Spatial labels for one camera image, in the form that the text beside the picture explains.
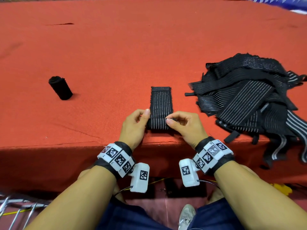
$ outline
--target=qr code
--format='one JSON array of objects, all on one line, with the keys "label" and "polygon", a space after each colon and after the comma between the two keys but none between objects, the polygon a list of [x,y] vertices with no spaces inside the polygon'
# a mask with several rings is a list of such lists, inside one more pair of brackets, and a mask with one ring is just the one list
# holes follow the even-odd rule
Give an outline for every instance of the qr code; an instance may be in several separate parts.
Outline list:
[{"label": "qr code", "polygon": [[183,174],[183,175],[188,175],[188,174],[190,174],[189,166],[181,167],[181,170],[182,170],[182,174]]},{"label": "qr code", "polygon": [[105,153],[106,151],[108,151],[110,148],[110,146],[106,146],[103,150],[102,150],[102,153]]},{"label": "qr code", "polygon": [[148,172],[147,171],[144,171],[144,170],[141,170],[141,173],[140,173],[140,180],[147,180],[148,178]]},{"label": "qr code", "polygon": [[227,147],[226,147],[223,143],[217,143],[216,145],[217,145],[217,147],[219,147],[221,150],[227,149]]},{"label": "qr code", "polygon": [[198,160],[197,160],[197,162],[196,162],[197,164],[198,164],[198,166],[202,169],[203,167],[204,167],[204,165],[205,165],[205,162],[201,159],[201,158],[199,158]]},{"label": "qr code", "polygon": [[126,161],[126,159],[121,154],[119,154],[114,160],[119,166],[122,166],[122,164]]},{"label": "qr code", "polygon": [[211,156],[209,153],[206,153],[206,154],[203,156],[203,159],[205,160],[205,162],[206,162],[207,164],[209,164],[209,162],[212,161],[213,156]]},{"label": "qr code", "polygon": [[114,148],[111,148],[106,155],[108,155],[109,157],[113,158],[116,154],[118,153],[118,151]]},{"label": "qr code", "polygon": [[128,173],[128,171],[131,169],[131,164],[127,161],[127,163],[122,168],[125,173]]},{"label": "qr code", "polygon": [[217,147],[215,147],[215,145],[212,145],[208,149],[208,151],[211,153],[212,156],[215,156],[220,150]]}]

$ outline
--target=person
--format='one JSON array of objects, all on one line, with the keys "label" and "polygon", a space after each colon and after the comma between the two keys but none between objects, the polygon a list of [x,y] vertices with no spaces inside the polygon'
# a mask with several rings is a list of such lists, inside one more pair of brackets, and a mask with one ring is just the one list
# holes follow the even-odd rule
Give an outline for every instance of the person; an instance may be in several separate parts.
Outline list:
[{"label": "person", "polygon": [[[149,109],[136,110],[129,115],[122,125],[119,141],[133,151],[143,139],[149,117]],[[192,148],[208,137],[196,113],[177,111],[167,116],[166,122]],[[307,228],[307,213],[247,167],[229,161],[216,170],[214,177],[224,197],[199,208],[196,213],[186,206],[180,216],[179,229]],[[151,219],[141,207],[114,198],[114,189],[113,173],[105,167],[93,166],[83,171],[26,230],[169,229]]]}]

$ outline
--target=red tablecloth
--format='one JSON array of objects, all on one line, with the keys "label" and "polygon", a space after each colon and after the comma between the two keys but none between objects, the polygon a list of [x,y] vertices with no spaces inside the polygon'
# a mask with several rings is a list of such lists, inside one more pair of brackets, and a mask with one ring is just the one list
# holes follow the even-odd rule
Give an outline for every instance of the red tablecloth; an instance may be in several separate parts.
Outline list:
[{"label": "red tablecloth", "polygon": [[[151,86],[172,88],[174,111],[197,112],[209,135],[228,132],[185,97],[206,62],[236,53],[275,58],[307,72],[307,17],[250,1],[77,0],[0,4],[0,185],[62,191],[118,139],[125,117],[149,108]],[[64,77],[74,93],[58,98],[48,84]],[[306,85],[288,96],[307,118]],[[272,170],[259,169],[268,139],[240,136],[237,161],[269,182],[306,182],[300,147]],[[174,133],[145,134],[135,150],[150,176],[180,177],[193,150]]]}]

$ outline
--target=hand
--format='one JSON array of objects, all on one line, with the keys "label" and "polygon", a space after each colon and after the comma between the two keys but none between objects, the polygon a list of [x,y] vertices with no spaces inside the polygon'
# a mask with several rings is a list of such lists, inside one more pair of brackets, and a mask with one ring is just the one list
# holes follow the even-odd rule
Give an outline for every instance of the hand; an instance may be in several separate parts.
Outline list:
[{"label": "hand", "polygon": [[178,131],[193,149],[208,137],[197,113],[177,111],[168,115],[166,119],[167,125]]},{"label": "hand", "polygon": [[143,139],[149,116],[149,109],[138,109],[129,115],[122,124],[122,131],[118,141],[126,143],[132,151],[135,150]]}]

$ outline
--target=wristband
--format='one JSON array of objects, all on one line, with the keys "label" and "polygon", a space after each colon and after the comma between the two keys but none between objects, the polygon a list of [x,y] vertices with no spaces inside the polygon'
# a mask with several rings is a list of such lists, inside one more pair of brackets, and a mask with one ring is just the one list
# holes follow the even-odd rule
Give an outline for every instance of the wristband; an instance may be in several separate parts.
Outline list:
[{"label": "wristband", "polygon": [[196,163],[196,166],[205,174],[213,168],[215,172],[220,166],[229,160],[234,160],[233,156],[231,158],[225,157],[225,155],[228,154],[233,155],[233,152],[220,140],[214,139],[213,137],[208,137],[202,140],[197,145],[195,150],[198,153],[194,156],[193,161]]},{"label": "wristband", "polygon": [[125,177],[133,168],[135,161],[133,159],[131,148],[124,142],[116,141],[110,143],[97,156],[98,160],[94,165],[102,166],[114,174],[116,179]]}]

